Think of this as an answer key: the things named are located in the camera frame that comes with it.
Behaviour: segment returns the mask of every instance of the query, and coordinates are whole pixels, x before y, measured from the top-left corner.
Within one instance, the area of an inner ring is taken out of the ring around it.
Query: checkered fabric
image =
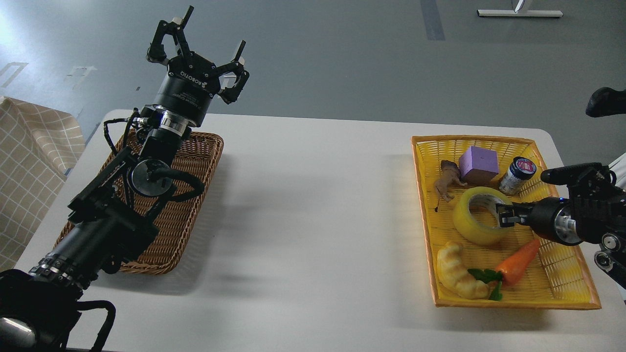
[[[0,271],[15,265],[84,149],[70,114],[0,96]]]

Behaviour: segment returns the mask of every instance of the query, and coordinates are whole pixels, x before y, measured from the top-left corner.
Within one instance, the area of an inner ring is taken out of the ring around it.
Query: brown wicker basket
[[[128,136],[128,145],[134,152],[138,153],[141,145],[137,143],[134,131]],[[122,264],[120,271],[141,273],[141,274],[165,274],[178,264],[185,251],[189,235],[193,229],[204,197],[207,193],[208,185],[211,183],[217,163],[222,155],[224,142],[222,137],[212,133],[192,132],[190,138],[183,142],[179,149],[172,168],[182,170],[198,177],[204,184],[204,193],[186,202],[169,202],[155,221],[159,228],[156,239],[148,246],[148,249],[139,256],[135,262]],[[117,148],[121,148],[121,139],[117,143]],[[109,155],[105,165],[113,160],[113,155]],[[124,199],[121,180],[118,184],[118,194],[120,199]],[[177,194],[191,190],[187,184],[175,181],[178,187]],[[139,214],[144,214],[154,203],[154,198],[146,198],[135,195],[135,210]],[[56,240],[57,245],[73,228],[73,224],[68,222],[61,235]]]

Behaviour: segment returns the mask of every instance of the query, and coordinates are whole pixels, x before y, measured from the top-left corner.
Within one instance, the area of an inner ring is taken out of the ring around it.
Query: tape roll
[[[452,222],[456,230],[468,241],[481,245],[490,246],[502,240],[511,227],[488,226],[478,222],[471,214],[470,207],[484,207],[496,219],[498,213],[496,204],[512,204],[502,192],[489,187],[474,187],[463,193],[452,211]]]

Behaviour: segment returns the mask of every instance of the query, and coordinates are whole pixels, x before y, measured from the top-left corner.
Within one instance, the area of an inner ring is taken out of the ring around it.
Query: orange carrot
[[[537,256],[539,244],[539,239],[533,239],[496,266],[496,272],[502,272],[505,285],[513,286],[520,281],[530,262]]]

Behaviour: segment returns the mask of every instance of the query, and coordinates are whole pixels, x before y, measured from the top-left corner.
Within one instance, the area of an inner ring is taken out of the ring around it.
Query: purple foam cube
[[[459,159],[461,179],[475,185],[486,185],[498,175],[498,154],[494,150],[470,147]]]

